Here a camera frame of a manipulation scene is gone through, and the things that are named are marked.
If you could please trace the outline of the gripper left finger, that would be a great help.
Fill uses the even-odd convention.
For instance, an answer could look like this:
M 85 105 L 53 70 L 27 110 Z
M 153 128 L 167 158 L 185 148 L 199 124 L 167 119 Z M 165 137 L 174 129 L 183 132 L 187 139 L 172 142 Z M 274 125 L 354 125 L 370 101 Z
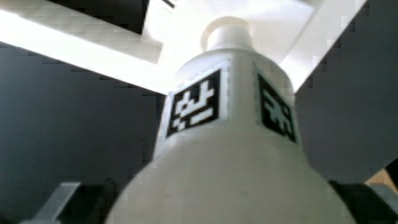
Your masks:
M 62 182 L 34 217 L 19 224 L 105 224 L 115 196 L 112 179 L 98 185 Z

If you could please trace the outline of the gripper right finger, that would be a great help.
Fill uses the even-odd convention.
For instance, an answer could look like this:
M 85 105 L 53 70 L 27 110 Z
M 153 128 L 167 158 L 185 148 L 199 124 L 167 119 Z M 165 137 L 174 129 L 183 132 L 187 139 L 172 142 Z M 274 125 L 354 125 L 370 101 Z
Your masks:
M 398 212 L 366 184 L 329 182 L 346 205 L 355 224 L 398 224 Z

